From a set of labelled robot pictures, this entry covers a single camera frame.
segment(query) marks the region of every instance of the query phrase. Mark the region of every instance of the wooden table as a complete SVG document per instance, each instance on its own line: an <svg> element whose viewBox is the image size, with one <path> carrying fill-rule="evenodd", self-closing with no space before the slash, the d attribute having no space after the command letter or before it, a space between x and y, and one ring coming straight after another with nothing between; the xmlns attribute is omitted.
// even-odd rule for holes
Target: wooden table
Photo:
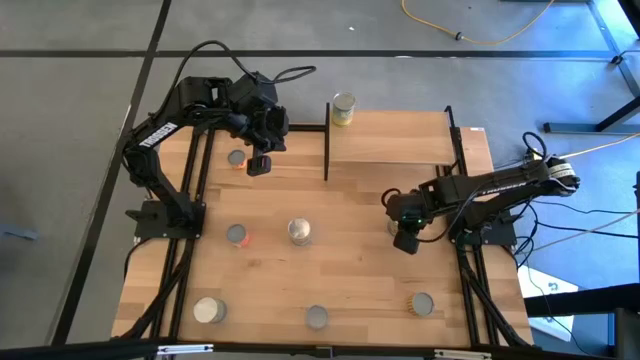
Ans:
<svg viewBox="0 0 640 360"><path fill-rule="evenodd" d="M409 131L393 130L398 127ZM461 132L469 174L492 171L484 130ZM332 125L330 133L326 182L323 133L289 133L288 150L270 154L272 172L255 178L231 169L226 159L233 149L247 153L249 149L226 132L216 133L205 195L206 225L191 265L181 340L470 345L454 247L446 240L423 244L413 256L395 249L380 204L387 188L408 191L436 176L434 164L453 162L446 116L360 111L350 127ZM190 129L182 130L161 146L163 170L174 184L182 178L190 138ZM402 157L395 149L402 150ZM288 239L287 224L299 216L311 223L310 246L297 247ZM244 224L250 234L246 248L233 247L225 238L235 223ZM432 237L444 227L444 220L436 219L420 236ZM151 241L133 255L113 335L128 330L155 296L166 247L166 240ZM520 336L531 342L513 260L500 248L483 249L495 303ZM429 293L435 302L435 311L425 318L406 310L407 298L419 291ZM227 303L229 312L222 323L195 320L193 305L206 296ZM305 326L305 311L314 304L329 311L329 326L320 331ZM475 304L481 340L487 342L482 306L477 299ZM167 328L165 320L163 334Z"/></svg>

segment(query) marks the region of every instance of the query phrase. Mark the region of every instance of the can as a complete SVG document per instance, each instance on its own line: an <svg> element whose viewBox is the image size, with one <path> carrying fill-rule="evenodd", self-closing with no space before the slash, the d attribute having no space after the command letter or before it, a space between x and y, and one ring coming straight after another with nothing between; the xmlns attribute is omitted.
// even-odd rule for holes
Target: can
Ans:
<svg viewBox="0 0 640 360"><path fill-rule="evenodd" d="M247 167L247 156L242 150L233 150L227 156L229 164L233 169L244 169Z"/></svg>
<svg viewBox="0 0 640 360"><path fill-rule="evenodd" d="M249 244L249 234L247 229L240 224L234 224L227 229L227 240L234 246L245 247Z"/></svg>
<svg viewBox="0 0 640 360"><path fill-rule="evenodd" d="M199 323L217 323L227 316L227 304L220 299L204 297L193 306L193 316Z"/></svg>
<svg viewBox="0 0 640 360"><path fill-rule="evenodd" d="M298 246L311 243L311 225L305 218L295 218L287 226L289 239Z"/></svg>
<svg viewBox="0 0 640 360"><path fill-rule="evenodd" d="M324 306L313 305L307 309L306 324L313 330L320 330L329 323L329 312Z"/></svg>
<svg viewBox="0 0 640 360"><path fill-rule="evenodd" d="M389 234L391 234L391 236L396 236L396 234L398 233L398 222L389 219L389 221L387 222L387 231L389 232Z"/></svg>
<svg viewBox="0 0 640 360"><path fill-rule="evenodd" d="M415 293L407 300L407 308L415 316L427 316L433 312L433 298L424 292Z"/></svg>
<svg viewBox="0 0 640 360"><path fill-rule="evenodd" d="M338 126L348 126L353 120L356 98L350 93L341 92L333 97L331 121Z"/></svg>

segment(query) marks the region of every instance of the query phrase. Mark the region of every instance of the yellow cable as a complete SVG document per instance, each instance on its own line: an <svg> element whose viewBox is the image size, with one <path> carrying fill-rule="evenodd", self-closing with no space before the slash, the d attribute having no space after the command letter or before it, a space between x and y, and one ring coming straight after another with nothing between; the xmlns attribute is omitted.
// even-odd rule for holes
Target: yellow cable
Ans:
<svg viewBox="0 0 640 360"><path fill-rule="evenodd" d="M404 11L405 14L407 14L408 17L412 18L413 20L431 26L432 28L438 29L440 31L443 31L451 36L453 36L454 38L457 39L458 37L458 33L455 33L449 29L447 29L446 27L440 26L440 25L436 25L434 23L428 22L427 20L424 19L420 19L419 17L416 17L414 15L412 15L409 10L407 10L407 5L405 4L406 0L402 0L402 10ZM502 43L506 43L507 41L513 39L514 37L522 34L525 30L527 30L531 25L533 25L536 21L538 21L538 19L542 16L542 14L545 13L545 11L547 11L547 9L549 9L549 7L551 7L551 5L555 2L555 0L550 0L549 3L547 4L547 6L536 16L533 18L533 20L531 20L527 25L525 25L522 29L518 30L517 32L513 33L512 35L509 35L508 37L500 40L500 41L476 41L473 39L470 39L466 36L460 36L460 40L466 40L472 44L476 44L476 45L489 45L489 46L496 46L496 45L500 45Z"/></svg>
<svg viewBox="0 0 640 360"><path fill-rule="evenodd" d="M570 154L562 155L562 156L559 156L558 158L559 158L559 159L567 159L567 158L570 158L570 157L574 157L574 156L578 156L578 155L586 154L586 153L588 153L588 152L592 152L592 151L596 151L596 150L604 149L604 148L606 148L606 147L613 146L613 145L618 145L618 144L623 143L623 142L625 142L625 141L627 141L627 140L631 140L631 139L633 139L633 138L634 138L634 137L636 137L636 136L640 136L640 133L631 134L631 135L629 135L629 136L627 136L627 137L625 137L625 138L622 138L622 139L620 139L620 140L616 140L616 141L612 141L612 142L607 143L607 144L604 144L604 145L594 146L594 147L589 148L589 149L586 149L586 150L577 151L577 152L574 152L574 153L570 153Z"/></svg>

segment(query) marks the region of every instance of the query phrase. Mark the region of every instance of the concrete floor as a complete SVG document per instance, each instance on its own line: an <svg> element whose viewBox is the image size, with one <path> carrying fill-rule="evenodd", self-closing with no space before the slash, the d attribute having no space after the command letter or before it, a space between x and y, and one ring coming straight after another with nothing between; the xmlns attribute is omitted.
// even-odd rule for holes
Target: concrete floor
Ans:
<svg viewBox="0 0 640 360"><path fill-rule="evenodd" d="M0 1L0 49L145 49L160 3ZM460 26L455 30L476 39L509 34L544 6L497 0L407 3L416 15ZM617 2L598 4L620 47L632 46L635 34ZM455 42L413 22L402 14L399 1L384 0L322 5L312 0L174 1L159 47L188 49L210 38L233 49L486 49ZM606 44L586 5L557 4L521 37L495 49L606 50ZM629 61L640 75L638 62ZM278 88L281 103L296 123L323 121L324 102L340 90L356 94L359 106L367 109L442 110L451 105L459 125L486 128L496 165L519 157L524 131L539 130L547 121L595 123L632 99L619 71L605 61L250 58L243 62L272 76L291 66L318 67L316 74ZM138 120L158 107L178 63L178 59L154 61ZM141 59L0 58L4 127L0 220L41 234L36 242L10 237L0 241L0 348L39 345L47 339L140 64ZM228 59L194 59L183 75L237 78L240 71ZM543 137L550 151L558 154L616 139ZM581 189L570 198L553 200L582 209L633 210L638 141L572 159L583 181ZM142 196L122 172L71 341L109 336L133 234L133 222L124 210L137 208ZM541 221L556 225L590 227L609 219L545 205L536 209ZM519 222L518 234L528 233L530 223L530 217ZM637 229L630 220L611 231L635 234ZM536 243L564 235L540 229ZM530 264L585 288L638 281L637 242L628 239L584 236L533 255ZM583 347L593 351L606 341L601 319L578 319L575 334ZM558 348L541 335L536 341Z"/></svg>

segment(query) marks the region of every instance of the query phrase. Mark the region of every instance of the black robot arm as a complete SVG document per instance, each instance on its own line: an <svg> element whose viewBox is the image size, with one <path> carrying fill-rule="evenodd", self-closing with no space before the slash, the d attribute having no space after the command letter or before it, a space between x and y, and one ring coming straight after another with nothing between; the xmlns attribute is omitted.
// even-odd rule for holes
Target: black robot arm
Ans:
<svg viewBox="0 0 640 360"><path fill-rule="evenodd" d="M158 112L131 131L124 148L124 164L131 181L149 189L159 200L145 202L140 211L127 211L139 225L147 224L146 229L139 226L136 236L190 237L201 228L201 204L191 202L188 193L173 187L162 172L155 146L185 126L202 131L222 129L253 145L249 175L268 173L271 160L264 154L286 150L284 136L289 128L286 110L277 102L275 84L259 73L244 75L235 83L227 78L205 77L180 81ZM180 229L187 232L176 233Z"/></svg>
<svg viewBox="0 0 640 360"><path fill-rule="evenodd" d="M451 175L418 186L408 194L383 196L386 214L398 222L394 246L410 254L418 251L420 230L439 216L453 215L448 228L452 239L462 231L481 232L507 210L538 196L569 196L580 184L571 165L551 157L479 176ZM487 201L475 198L496 194Z"/></svg>

